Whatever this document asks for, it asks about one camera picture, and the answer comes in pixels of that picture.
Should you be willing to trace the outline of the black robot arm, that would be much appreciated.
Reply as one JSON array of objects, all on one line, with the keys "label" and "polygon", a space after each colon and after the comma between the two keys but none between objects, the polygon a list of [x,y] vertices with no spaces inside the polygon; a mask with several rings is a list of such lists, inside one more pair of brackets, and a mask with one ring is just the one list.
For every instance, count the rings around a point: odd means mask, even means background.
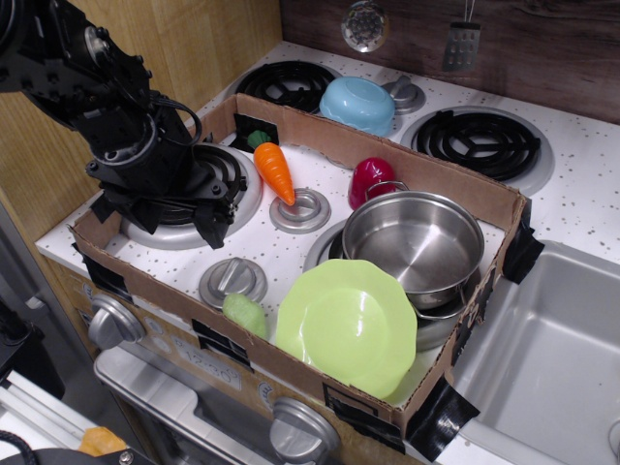
[{"label": "black robot arm", "polygon": [[150,78],[140,56],[69,2],[1,5],[1,89],[24,94],[86,140],[86,172],[102,188],[97,217],[118,213],[147,233],[189,224],[221,248],[244,185],[240,166],[226,153],[207,154],[201,124],[187,127],[187,108],[153,90]]}]

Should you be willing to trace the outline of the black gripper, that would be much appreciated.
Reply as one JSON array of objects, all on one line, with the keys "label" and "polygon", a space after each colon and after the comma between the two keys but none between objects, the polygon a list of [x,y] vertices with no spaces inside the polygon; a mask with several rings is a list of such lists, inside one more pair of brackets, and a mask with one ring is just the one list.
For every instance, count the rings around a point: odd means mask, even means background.
[{"label": "black gripper", "polygon": [[102,195],[91,208],[100,221],[112,212],[155,233],[169,209],[184,211],[212,248],[224,246],[233,224],[233,194],[213,169],[199,163],[178,104],[158,102],[134,109],[115,105],[85,114],[85,138],[93,155],[86,172],[99,180]]}]

